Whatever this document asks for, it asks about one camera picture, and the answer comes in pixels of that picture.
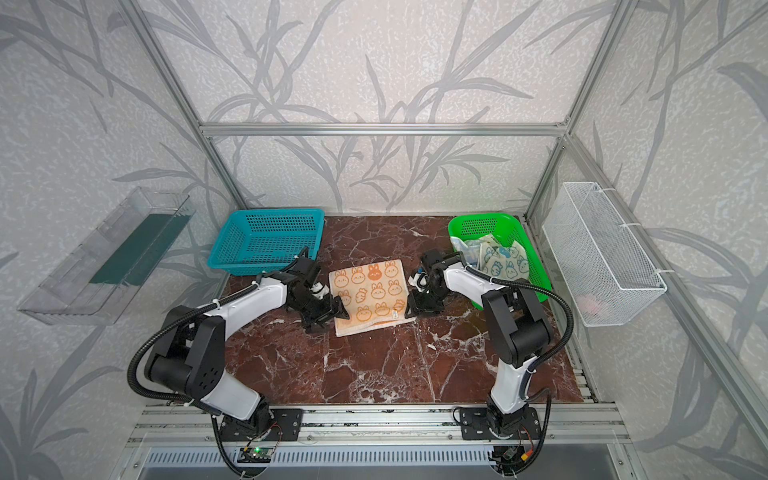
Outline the orange bunny towel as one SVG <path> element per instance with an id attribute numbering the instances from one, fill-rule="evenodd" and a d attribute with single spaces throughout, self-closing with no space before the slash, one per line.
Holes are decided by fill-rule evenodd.
<path id="1" fill-rule="evenodd" d="M 386 260 L 329 273 L 330 291 L 338 296 L 349 319 L 335 319 L 337 337 L 410 323 L 405 316 L 408 282 L 402 261 Z"/>

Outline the green plastic basket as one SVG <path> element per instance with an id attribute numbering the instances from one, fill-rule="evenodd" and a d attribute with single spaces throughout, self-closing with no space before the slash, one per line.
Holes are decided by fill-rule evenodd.
<path id="1" fill-rule="evenodd" d="M 526 253 L 529 262 L 529 281 L 545 289 L 551 288 L 551 282 L 521 222 L 505 213 L 481 213 L 458 216 L 448 224 L 448 233 L 468 243 L 492 235 L 504 247 L 517 242 Z"/>

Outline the teal plastic basket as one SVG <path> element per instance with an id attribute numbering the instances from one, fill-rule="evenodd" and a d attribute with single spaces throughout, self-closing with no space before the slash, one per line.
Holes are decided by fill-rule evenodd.
<path id="1" fill-rule="evenodd" d="M 220 230 L 207 265 L 232 276 L 255 276 L 282 269 L 301 252 L 314 259 L 324 224 L 320 209 L 236 211 Z"/>

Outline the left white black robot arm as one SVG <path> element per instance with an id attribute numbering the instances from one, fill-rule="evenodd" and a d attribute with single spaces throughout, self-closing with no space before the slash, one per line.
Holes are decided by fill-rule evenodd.
<path id="1" fill-rule="evenodd" d="M 320 264 L 303 249 L 287 266 L 258 275 L 221 300 L 172 309 L 161 329 L 139 347 L 126 373 L 141 397 L 191 404 L 256 435 L 274 423 L 269 402 L 226 370 L 225 344 L 233 334 L 273 310 L 300 315 L 307 333 L 349 319 L 343 300 L 318 281 Z"/>

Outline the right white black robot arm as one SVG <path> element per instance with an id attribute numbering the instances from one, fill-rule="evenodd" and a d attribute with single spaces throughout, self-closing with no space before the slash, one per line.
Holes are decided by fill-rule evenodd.
<path id="1" fill-rule="evenodd" d="M 522 421 L 529 408 L 529 386 L 538 367 L 565 349 L 575 318 L 568 302 L 557 293 L 525 281 L 506 280 L 481 272 L 460 252 L 430 250 L 409 278 L 407 318 L 437 314 L 444 300 L 459 294 L 482 306 L 489 339 L 499 359 L 488 402 L 488 422 L 500 432 Z M 538 296 L 560 305 L 566 328 L 554 337 L 551 322 Z"/>

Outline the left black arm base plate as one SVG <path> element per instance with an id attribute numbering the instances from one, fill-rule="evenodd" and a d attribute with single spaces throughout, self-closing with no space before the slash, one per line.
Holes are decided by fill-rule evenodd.
<path id="1" fill-rule="evenodd" d="M 246 420 L 224 415 L 223 423 L 219 426 L 220 437 L 224 442 L 292 442 L 298 439 L 302 417 L 302 409 L 268 407 L 257 409 Z"/>

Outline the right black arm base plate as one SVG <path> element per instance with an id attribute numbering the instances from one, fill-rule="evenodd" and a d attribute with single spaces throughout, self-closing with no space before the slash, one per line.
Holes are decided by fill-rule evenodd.
<path id="1" fill-rule="evenodd" d="M 542 421 L 538 412 L 524 405 L 514 413 L 501 413 L 495 407 L 461 407 L 458 423 L 463 440 L 538 440 Z"/>

